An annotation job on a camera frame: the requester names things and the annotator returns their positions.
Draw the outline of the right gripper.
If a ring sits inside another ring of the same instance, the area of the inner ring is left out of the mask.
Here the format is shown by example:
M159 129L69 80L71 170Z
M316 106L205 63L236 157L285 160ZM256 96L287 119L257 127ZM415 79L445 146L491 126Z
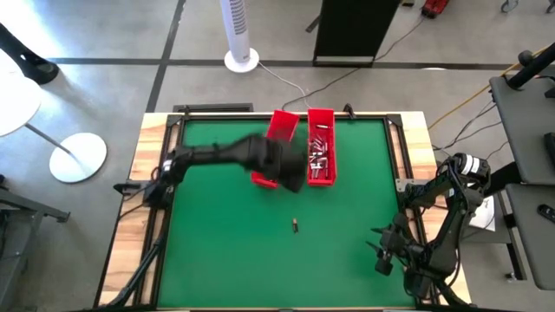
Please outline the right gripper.
M409 229L408 218L405 214L398 212L394 215L391 224L371 230L381 235L378 246L366 241L366 245L372 248L377 255L376 271L384 276L389 276L393 269L391 263L393 257L396 257L408 270L414 267L413 248L417 242Z

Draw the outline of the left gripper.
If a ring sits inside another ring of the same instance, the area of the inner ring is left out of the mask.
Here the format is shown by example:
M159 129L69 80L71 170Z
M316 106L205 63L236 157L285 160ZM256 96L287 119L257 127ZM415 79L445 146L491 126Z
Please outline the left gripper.
M262 142L262 164L255 172L277 181L290 192L299 193L306 176L306 153L286 141L263 137Z

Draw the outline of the red plastic bin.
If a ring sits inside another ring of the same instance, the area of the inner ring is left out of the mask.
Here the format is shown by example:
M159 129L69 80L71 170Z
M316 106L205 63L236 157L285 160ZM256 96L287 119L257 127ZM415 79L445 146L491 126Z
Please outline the red plastic bin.
M332 109L328 108L310 108L307 112L308 119L308 185L310 186L332 186L336 181L336 136L335 136L335 113ZM328 129L316 128L316 125L325 125ZM326 142L322 142L317 136L322 135L325 137ZM327 153L323 154L322 151L314 152L311 148L311 143L315 141L319 144L320 149L322 144L326 144ZM310 164L318 164L317 161L309 161L310 157L319 157L328 161L327 166L321 166L319 169L317 179L311 177L312 170ZM329 176L324 178L324 168L328 168Z
M300 117L296 114L288 113L283 110L275 110L271 117L266 136L270 139L291 142L299 120ZM264 175L259 172L251 173L251 182L255 185L270 189L278 187L277 181L266 179Z

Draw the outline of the black flat bar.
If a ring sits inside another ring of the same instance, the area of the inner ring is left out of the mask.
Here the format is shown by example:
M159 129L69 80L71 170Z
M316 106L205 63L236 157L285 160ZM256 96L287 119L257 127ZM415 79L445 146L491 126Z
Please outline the black flat bar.
M215 103L175 105L173 113L252 113L252 103Z

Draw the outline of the green table mat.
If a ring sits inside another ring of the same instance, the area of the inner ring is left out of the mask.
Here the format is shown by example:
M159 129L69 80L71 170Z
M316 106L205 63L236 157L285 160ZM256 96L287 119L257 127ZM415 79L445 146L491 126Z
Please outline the green table mat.
M299 193L254 185L237 165L190 168L175 193L159 306L411 306L401 265L381 275L366 245L398 211L382 122L338 121L336 156L335 184Z

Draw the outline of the white paper box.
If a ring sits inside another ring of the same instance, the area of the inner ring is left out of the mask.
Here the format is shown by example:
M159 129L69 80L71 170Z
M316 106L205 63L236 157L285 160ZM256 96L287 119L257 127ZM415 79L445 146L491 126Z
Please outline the white paper box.
M495 231L495 201L493 196L485 198L479 206L469 225L487 231Z

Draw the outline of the black beam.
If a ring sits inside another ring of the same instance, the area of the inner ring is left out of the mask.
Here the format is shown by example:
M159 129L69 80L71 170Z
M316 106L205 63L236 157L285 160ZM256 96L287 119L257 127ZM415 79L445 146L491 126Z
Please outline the black beam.
M521 182L519 168L515 162L512 162L491 174L490 185L485 190L485 196L500 192L509 184L520 184Z

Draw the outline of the white tower fan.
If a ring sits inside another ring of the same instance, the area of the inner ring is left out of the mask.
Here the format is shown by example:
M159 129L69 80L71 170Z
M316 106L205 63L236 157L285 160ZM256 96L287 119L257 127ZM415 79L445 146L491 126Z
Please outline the white tower fan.
M259 54L251 46L245 0L219 0L228 42L225 66L234 73L251 72L259 63Z

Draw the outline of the black divider panel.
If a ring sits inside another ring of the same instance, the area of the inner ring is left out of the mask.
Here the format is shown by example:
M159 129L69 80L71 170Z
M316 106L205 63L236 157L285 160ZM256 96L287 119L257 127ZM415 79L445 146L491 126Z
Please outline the black divider panel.
M401 0L322 0L312 64L368 67L393 22Z

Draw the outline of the grey desk top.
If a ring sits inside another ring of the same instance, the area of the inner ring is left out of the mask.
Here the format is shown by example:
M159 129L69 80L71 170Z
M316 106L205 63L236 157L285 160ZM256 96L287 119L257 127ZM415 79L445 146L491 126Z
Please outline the grey desk top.
M555 290L555 224L537 212L542 204L555 208L555 187L510 184L506 193L536 286Z
M555 133L555 98L545 96L555 81L533 78L515 90L499 76L489 84L522 181L555 185L555 165L544 143L545 134Z

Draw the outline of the black remote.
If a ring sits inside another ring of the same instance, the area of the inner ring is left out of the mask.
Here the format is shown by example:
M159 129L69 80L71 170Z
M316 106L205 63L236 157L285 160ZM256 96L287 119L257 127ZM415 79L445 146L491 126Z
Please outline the black remote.
M555 224L555 208L542 204L538 206L537 212L541 217Z

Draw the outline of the black device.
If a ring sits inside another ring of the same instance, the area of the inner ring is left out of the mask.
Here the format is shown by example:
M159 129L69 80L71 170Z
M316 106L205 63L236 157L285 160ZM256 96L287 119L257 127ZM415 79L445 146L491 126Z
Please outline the black device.
M547 155L555 167L555 133L546 133L543 136L543 141Z

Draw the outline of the red tool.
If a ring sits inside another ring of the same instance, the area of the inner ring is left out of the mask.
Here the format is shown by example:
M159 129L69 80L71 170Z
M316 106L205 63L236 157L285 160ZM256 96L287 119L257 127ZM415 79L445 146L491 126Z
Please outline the red tool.
M421 7L421 14L424 17L435 19L447 7L449 0L425 0Z

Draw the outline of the black stand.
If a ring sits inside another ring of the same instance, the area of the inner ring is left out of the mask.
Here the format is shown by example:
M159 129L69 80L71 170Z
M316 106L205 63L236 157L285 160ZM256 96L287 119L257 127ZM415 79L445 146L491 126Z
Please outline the black stand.
M522 63L523 68L508 79L506 84L512 89L519 89L553 62L555 62L555 42L538 55L531 55L526 63Z

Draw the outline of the grey metal furniture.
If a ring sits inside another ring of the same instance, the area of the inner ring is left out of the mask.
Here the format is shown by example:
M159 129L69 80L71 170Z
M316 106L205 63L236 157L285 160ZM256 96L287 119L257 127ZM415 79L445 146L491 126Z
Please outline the grey metal furniture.
M42 219L52 217L65 223L69 215L0 188L0 312L11 305Z

